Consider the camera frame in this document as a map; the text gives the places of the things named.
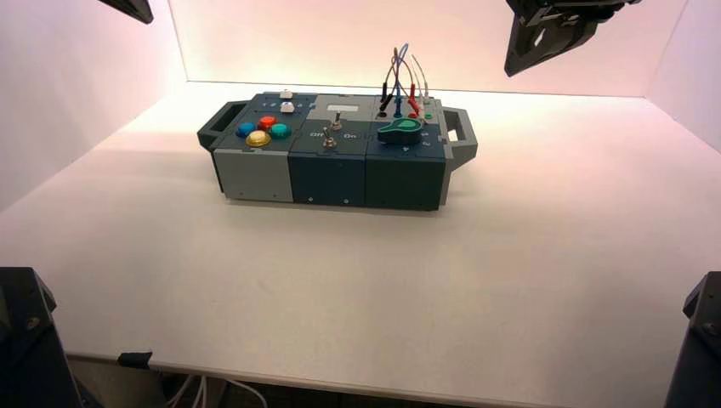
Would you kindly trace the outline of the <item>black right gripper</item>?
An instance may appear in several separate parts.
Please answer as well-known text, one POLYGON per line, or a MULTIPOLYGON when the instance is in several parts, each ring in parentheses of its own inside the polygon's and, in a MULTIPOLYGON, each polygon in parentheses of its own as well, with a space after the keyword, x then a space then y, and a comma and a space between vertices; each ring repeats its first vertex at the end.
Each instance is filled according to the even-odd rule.
POLYGON ((514 13, 504 63, 507 76, 582 46, 598 25, 633 1, 508 0, 514 13))

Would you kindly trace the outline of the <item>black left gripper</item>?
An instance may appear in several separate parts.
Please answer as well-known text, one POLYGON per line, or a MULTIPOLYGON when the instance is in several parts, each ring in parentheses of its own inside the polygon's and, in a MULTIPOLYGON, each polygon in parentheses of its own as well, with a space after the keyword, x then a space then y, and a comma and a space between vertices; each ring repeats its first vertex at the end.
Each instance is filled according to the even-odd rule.
POLYGON ((148 0, 99 0, 101 3, 129 16, 133 19, 150 24, 154 14, 148 0))

